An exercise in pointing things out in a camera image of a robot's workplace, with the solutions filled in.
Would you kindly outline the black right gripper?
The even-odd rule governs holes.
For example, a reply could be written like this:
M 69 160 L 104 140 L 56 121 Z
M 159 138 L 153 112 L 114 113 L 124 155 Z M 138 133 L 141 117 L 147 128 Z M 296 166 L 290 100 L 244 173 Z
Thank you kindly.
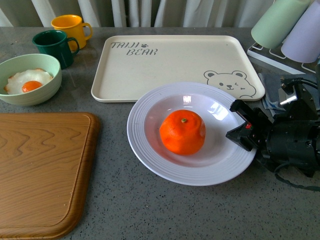
M 258 107 L 250 108 L 236 99 L 230 111 L 245 121 L 228 131 L 226 137 L 244 150 L 256 149 L 255 159 L 276 173 L 288 166 L 311 178 L 320 170 L 320 119 L 304 113 L 277 115 L 273 122 Z M 255 125 L 271 125 L 266 129 Z

